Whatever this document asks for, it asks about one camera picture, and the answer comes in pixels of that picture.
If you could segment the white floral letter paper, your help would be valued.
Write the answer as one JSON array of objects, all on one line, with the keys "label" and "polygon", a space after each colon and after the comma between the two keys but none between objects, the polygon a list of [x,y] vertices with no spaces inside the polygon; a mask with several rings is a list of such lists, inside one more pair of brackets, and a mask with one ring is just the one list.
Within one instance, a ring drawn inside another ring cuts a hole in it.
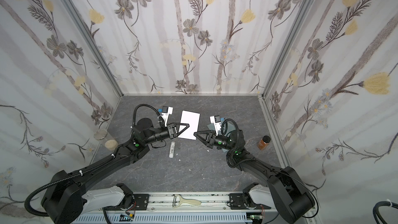
[{"label": "white floral letter paper", "polygon": [[196,140],[194,133],[198,131],[200,114],[189,111],[182,111],[180,123],[188,124],[189,128],[179,135],[181,139]]}]

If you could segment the light green envelope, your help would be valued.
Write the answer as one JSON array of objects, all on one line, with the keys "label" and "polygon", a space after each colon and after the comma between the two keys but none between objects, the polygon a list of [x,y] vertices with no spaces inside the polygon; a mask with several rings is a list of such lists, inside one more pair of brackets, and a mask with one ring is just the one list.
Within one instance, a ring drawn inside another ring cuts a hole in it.
[{"label": "light green envelope", "polygon": [[[241,146],[241,140],[244,139],[243,134],[241,133],[241,130],[236,128],[236,125],[234,125],[232,122],[228,121],[224,123],[224,121],[221,122],[221,131],[219,132],[218,135],[224,135],[227,137],[232,138],[233,140],[236,140],[236,145],[233,149],[231,150],[226,150],[226,149],[219,149],[223,150],[224,152],[231,152],[231,153],[236,153],[237,149]],[[215,130],[213,124],[208,124],[207,125],[208,130]]]}]

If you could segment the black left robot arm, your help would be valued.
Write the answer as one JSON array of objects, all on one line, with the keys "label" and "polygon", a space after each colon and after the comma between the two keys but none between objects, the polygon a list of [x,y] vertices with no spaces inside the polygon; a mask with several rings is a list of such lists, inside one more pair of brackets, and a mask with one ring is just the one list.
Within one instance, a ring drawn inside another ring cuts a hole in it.
[{"label": "black left robot arm", "polygon": [[130,139],[109,156],[71,173],[57,173],[51,180],[52,186],[46,189],[41,206],[55,224],[70,224],[81,214],[99,208],[131,208],[135,198],[125,184],[97,191],[92,187],[140,160],[149,152],[149,144],[177,138],[188,128],[187,123],[155,128],[149,118],[141,119],[132,128]]}]

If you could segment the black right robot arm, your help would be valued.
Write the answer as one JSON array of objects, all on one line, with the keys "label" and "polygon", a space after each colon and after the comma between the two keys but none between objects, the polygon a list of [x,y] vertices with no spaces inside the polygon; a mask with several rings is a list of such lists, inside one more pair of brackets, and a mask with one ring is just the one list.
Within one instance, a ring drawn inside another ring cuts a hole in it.
[{"label": "black right robot arm", "polygon": [[265,185],[276,210],[287,223],[295,223],[314,206],[319,206],[314,194],[292,167],[272,166],[247,151],[242,130],[234,130],[229,136],[217,135],[213,130],[198,131],[194,136],[208,148],[226,149],[230,168],[252,174]]}]

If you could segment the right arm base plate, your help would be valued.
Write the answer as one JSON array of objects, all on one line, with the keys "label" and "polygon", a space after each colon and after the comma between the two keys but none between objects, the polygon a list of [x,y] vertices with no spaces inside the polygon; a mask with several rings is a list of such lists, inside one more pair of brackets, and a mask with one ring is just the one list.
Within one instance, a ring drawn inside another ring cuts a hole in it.
[{"label": "right arm base plate", "polygon": [[229,194],[229,200],[227,206],[232,210],[246,210],[246,209],[259,209],[268,210],[271,207],[262,204],[256,204],[250,198],[248,194],[245,193],[231,193]]}]

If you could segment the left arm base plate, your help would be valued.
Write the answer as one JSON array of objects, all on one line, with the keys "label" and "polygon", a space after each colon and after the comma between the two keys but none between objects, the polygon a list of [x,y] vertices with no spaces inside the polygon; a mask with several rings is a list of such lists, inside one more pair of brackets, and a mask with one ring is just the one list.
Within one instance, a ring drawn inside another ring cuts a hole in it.
[{"label": "left arm base plate", "polygon": [[118,205],[122,210],[146,211],[149,203],[149,194],[127,194]]}]

